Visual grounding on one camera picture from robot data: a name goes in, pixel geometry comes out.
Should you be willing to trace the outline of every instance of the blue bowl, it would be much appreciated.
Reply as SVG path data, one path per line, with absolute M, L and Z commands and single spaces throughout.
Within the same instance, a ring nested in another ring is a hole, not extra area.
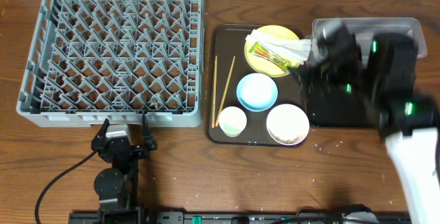
M 236 96 L 247 110 L 265 111 L 275 103 L 278 88 L 269 76 L 253 73 L 240 80 L 236 87 Z

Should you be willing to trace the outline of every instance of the plastic storage box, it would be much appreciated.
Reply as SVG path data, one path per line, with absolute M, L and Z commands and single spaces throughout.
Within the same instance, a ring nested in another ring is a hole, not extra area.
M 414 18 L 342 18 L 341 20 L 350 32 L 356 35 L 356 41 L 362 50 L 362 62 L 367 63 L 370 54 L 371 42 L 375 34 L 383 32 L 399 32 L 414 38 L 419 46 L 418 58 L 427 55 L 424 34 L 421 31 L 420 22 Z M 324 52 L 320 52 L 317 40 L 323 34 L 323 27 L 329 21 L 335 19 L 316 19 L 312 24 L 312 46 L 310 63 L 322 60 Z
M 41 127 L 198 126 L 204 0 L 42 0 L 17 103 Z

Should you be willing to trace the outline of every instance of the wooden table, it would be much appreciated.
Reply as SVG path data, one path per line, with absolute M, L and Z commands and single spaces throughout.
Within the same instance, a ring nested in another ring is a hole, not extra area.
M 90 150 L 99 126 L 39 128 L 15 107 L 41 0 L 10 0 L 0 23 L 0 221 L 33 223 L 41 190 Z M 222 23 L 278 24 L 311 33 L 317 18 L 411 16 L 428 57 L 417 86 L 440 100 L 440 0 L 206 0 L 205 58 Z M 133 127 L 134 134 L 140 128 Z M 220 146 L 202 129 L 153 128 L 159 149 L 140 162 L 139 200 L 187 211 L 293 212 L 310 205 L 363 203 L 406 211 L 395 169 L 376 131 L 313 128 L 298 149 Z M 95 176 L 110 165 L 95 156 L 46 194 L 44 223 L 66 223 L 72 210 L 96 210 Z

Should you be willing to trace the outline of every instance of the transparent bin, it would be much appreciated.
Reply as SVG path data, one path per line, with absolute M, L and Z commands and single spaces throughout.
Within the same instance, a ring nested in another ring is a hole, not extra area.
M 194 127 L 204 0 L 42 0 L 17 112 L 41 127 Z
M 322 28 L 332 20 L 341 20 L 350 32 L 356 35 L 356 41 L 362 50 L 362 62 L 368 62 L 371 42 L 375 34 L 384 32 L 399 32 L 414 38 L 419 46 L 418 58 L 425 57 L 427 53 L 424 34 L 421 31 L 420 21 L 414 18 L 390 17 L 390 18 L 334 18 L 316 19 L 312 24 L 311 56 L 309 63 L 315 64 L 323 59 L 318 50 L 318 38 L 322 36 Z

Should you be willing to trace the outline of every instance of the chopstick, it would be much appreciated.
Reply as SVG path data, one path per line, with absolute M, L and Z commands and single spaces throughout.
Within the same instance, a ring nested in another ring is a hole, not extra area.
M 215 126 L 216 126 L 216 127 L 219 125 L 219 116 L 220 116 L 220 112 L 221 112 L 221 110 L 223 109 L 223 104 L 224 104 L 224 102 L 225 102 L 226 93 L 228 92 L 229 80 L 231 79 L 232 69 L 234 68 L 234 62 L 235 62 L 235 56 L 234 56 L 234 58 L 232 59 L 231 69 L 229 69 L 228 79 L 226 80 L 225 91 L 223 92 L 223 97 L 222 97 L 222 99 L 221 99 L 220 109 L 219 109 L 219 114 L 217 115 L 217 121 L 215 122 Z
M 216 89 L 217 89 L 217 56 L 215 56 L 215 61 L 214 61 L 214 88 L 212 90 L 213 92 L 213 97 L 212 97 L 212 122 L 211 122 L 211 127 L 214 128 L 215 127 L 215 98 L 216 98 Z

